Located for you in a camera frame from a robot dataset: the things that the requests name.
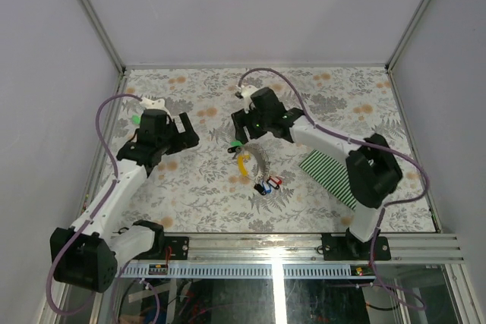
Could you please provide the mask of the yellow tag key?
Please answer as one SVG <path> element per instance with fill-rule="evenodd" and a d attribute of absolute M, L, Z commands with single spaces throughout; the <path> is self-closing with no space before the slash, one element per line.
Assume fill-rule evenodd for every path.
<path fill-rule="evenodd" d="M 249 177 L 249 172 L 246 169 L 245 163 L 249 161 L 251 157 L 246 154 L 240 154 L 237 157 L 237 164 L 238 164 L 238 170 L 241 174 L 241 176 L 248 178 Z"/>

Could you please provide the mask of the black tag key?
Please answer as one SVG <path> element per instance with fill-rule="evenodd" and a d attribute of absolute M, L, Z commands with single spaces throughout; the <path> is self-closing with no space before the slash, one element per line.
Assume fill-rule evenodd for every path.
<path fill-rule="evenodd" d="M 265 188 L 261 184 L 255 184 L 254 189 L 262 196 L 267 194 Z"/>

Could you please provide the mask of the light green tag key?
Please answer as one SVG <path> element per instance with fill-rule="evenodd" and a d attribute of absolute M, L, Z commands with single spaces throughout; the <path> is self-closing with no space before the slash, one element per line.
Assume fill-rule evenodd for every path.
<path fill-rule="evenodd" d="M 227 149 L 228 153 L 239 153 L 243 147 L 243 144 L 239 141 L 231 142 L 231 146 Z"/>

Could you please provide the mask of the red tag key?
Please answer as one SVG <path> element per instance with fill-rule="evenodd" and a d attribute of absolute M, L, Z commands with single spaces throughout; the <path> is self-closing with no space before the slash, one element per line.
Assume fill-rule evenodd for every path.
<path fill-rule="evenodd" d="M 271 176 L 270 177 L 270 180 L 273 181 L 277 185 L 281 185 L 282 184 L 282 180 L 280 178 L 278 178 L 278 177 Z"/>

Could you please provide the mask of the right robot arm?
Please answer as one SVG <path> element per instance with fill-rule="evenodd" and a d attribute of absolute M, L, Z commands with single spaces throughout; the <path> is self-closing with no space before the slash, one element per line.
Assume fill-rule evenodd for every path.
<path fill-rule="evenodd" d="M 269 87 L 239 87 L 235 95 L 244 105 L 232 113 L 236 140 L 246 144 L 270 133 L 315 149 L 344 168 L 350 193 L 357 200 L 346 249 L 355 259 L 365 258 L 374 248 L 371 238 L 383 201 L 402 180 L 402 170 L 386 139 L 379 134 L 347 137 L 332 128 L 321 131 L 303 109 L 286 109 Z"/>

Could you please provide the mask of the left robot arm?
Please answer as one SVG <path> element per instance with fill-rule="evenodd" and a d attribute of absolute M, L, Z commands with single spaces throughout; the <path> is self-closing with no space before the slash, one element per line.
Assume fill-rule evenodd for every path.
<path fill-rule="evenodd" d="M 140 118 L 134 140 L 115 159 L 114 176 L 99 191 L 70 228 L 57 228 L 50 237 L 52 266 L 48 280 L 103 293 L 133 259 L 163 258 L 167 252 L 164 227 L 138 220 L 115 234 L 119 215 L 159 165 L 164 155 L 195 147 L 199 136 L 188 114 L 174 120 L 162 109 L 147 109 Z"/>

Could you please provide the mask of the green striped cloth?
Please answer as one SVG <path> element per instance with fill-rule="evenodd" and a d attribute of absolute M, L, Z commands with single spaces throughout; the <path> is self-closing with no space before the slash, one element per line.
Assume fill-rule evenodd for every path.
<path fill-rule="evenodd" d="M 337 200 L 355 210 L 358 201 L 351 192 L 346 167 L 317 150 L 312 151 L 299 167 Z"/>

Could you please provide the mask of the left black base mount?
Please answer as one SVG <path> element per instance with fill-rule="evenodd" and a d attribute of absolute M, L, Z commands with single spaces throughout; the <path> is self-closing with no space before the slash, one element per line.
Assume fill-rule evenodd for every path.
<path fill-rule="evenodd" d="M 162 245 L 140 255 L 141 260 L 182 261 L 188 259 L 190 238 L 187 236 L 168 236 Z"/>

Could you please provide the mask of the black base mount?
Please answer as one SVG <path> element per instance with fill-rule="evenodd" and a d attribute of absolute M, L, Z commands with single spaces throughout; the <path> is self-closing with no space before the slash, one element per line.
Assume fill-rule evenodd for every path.
<path fill-rule="evenodd" d="M 162 245 L 140 255 L 141 260 L 182 261 L 188 259 L 190 238 L 187 236 L 168 236 Z"/>
<path fill-rule="evenodd" d="M 372 246 L 372 240 L 363 243 L 352 234 L 321 235 L 322 255 L 325 261 L 369 261 L 371 257 L 375 261 L 390 261 L 390 245 L 386 237 L 378 236 Z"/>

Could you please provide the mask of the aluminium front rail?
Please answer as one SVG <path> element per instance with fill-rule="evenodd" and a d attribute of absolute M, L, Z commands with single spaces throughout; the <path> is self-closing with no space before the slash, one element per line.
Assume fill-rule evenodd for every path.
<path fill-rule="evenodd" d="M 180 250 L 188 263 L 323 263 L 334 253 L 336 244 L 321 234 L 185 234 L 188 243 Z M 440 233 L 384 233 L 380 235 L 376 257 L 387 255 L 385 264 L 445 265 L 465 263 L 457 237 Z"/>

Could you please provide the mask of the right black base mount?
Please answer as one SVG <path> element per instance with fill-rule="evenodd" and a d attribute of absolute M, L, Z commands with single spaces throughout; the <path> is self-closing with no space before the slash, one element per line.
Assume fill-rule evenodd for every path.
<path fill-rule="evenodd" d="M 378 236 L 372 246 L 372 240 L 363 243 L 352 234 L 321 235 L 322 255 L 325 261 L 369 261 L 371 257 L 375 261 L 390 261 L 390 245 L 386 237 Z"/>

